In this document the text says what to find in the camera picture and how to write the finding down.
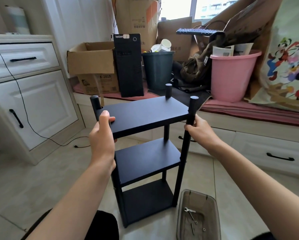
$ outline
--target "hand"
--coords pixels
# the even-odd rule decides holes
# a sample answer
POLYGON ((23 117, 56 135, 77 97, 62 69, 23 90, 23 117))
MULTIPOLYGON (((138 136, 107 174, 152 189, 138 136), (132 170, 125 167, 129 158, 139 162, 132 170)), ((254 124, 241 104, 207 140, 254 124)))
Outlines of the hand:
POLYGON ((115 145, 109 121, 115 121, 115 117, 110 117, 109 112, 104 110, 89 134, 89 141, 91 143, 90 166, 98 164, 104 166, 111 173, 116 167, 116 163, 114 160, 115 145))
POLYGON ((212 150, 222 140, 215 134, 206 120, 203 120, 197 114, 195 116, 194 125, 185 125, 185 130, 189 132, 191 137, 198 142, 206 150, 212 150))

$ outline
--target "paper towel roll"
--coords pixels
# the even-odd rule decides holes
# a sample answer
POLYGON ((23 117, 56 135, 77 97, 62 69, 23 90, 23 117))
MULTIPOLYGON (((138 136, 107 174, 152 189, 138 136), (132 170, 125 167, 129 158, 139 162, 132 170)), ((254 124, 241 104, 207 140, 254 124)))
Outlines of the paper towel roll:
POLYGON ((21 35, 28 35, 30 34, 29 27, 27 24, 25 12, 23 8, 20 7, 9 7, 5 6, 7 13, 11 17, 14 25, 16 32, 18 32, 21 35))

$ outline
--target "cartoon print blanket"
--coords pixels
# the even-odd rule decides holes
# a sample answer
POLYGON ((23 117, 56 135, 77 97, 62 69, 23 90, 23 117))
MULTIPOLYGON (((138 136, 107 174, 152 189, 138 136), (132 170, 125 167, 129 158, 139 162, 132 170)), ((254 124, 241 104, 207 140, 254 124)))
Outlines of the cartoon print blanket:
POLYGON ((299 112, 299 0, 283 0, 278 10, 258 82, 250 103, 299 112))

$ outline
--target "dark green trash bin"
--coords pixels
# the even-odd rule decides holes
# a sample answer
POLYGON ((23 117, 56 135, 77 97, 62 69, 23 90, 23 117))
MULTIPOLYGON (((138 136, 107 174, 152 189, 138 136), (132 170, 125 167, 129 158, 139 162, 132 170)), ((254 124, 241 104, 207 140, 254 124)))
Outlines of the dark green trash bin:
POLYGON ((171 81, 174 51, 142 53, 147 86, 152 90, 163 90, 171 81))

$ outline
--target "shelf board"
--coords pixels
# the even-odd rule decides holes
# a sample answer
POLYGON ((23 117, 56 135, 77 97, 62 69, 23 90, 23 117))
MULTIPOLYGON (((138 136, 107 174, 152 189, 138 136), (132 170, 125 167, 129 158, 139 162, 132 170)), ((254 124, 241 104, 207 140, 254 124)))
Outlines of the shelf board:
POLYGON ((116 117, 111 122, 114 139, 186 120, 189 116, 186 105, 164 96, 107 105, 96 111, 98 116, 103 110, 116 117))
POLYGON ((161 179, 123 192, 127 224, 172 207, 173 193, 161 179))
POLYGON ((163 138, 115 152, 121 187, 153 176, 180 163, 180 152, 163 138))

